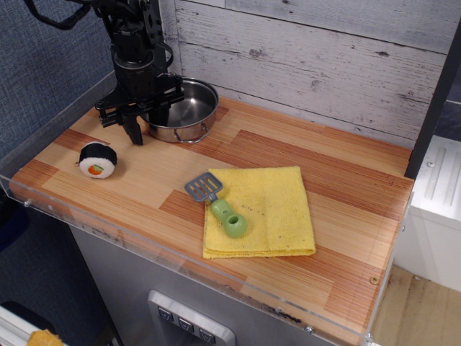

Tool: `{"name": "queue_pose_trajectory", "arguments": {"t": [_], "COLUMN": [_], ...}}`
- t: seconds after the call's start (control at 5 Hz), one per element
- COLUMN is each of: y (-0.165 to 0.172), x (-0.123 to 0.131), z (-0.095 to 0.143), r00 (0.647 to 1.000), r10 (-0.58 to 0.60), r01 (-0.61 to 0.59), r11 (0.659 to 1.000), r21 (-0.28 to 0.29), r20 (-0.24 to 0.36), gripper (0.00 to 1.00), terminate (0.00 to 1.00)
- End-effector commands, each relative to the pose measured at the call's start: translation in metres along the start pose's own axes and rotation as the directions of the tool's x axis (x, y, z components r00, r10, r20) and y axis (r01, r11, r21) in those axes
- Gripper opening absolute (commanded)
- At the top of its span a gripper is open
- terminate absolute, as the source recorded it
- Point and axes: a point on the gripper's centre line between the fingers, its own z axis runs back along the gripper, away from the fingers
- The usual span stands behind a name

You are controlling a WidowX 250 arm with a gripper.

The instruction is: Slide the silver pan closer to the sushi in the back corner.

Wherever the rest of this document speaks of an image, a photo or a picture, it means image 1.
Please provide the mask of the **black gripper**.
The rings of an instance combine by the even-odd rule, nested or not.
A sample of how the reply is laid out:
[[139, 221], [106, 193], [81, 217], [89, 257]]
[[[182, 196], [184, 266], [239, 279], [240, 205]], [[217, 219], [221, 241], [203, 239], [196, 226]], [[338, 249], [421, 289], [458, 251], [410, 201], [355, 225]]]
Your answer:
[[99, 100], [103, 127], [122, 125], [134, 145], [143, 145], [143, 135], [137, 117], [148, 113], [151, 127], [165, 128], [169, 122], [170, 105], [184, 99], [183, 78], [177, 74], [161, 73], [152, 65], [123, 68], [115, 65], [116, 87]]

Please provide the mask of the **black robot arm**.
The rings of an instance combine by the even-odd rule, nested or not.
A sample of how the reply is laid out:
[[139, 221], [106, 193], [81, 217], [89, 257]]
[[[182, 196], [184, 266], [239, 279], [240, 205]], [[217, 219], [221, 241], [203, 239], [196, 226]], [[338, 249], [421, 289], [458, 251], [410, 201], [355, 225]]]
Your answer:
[[143, 139], [137, 118], [184, 99], [183, 78], [167, 72], [174, 55], [164, 42], [151, 1], [91, 1], [111, 41], [116, 87], [99, 100], [103, 127], [121, 125], [135, 145]]

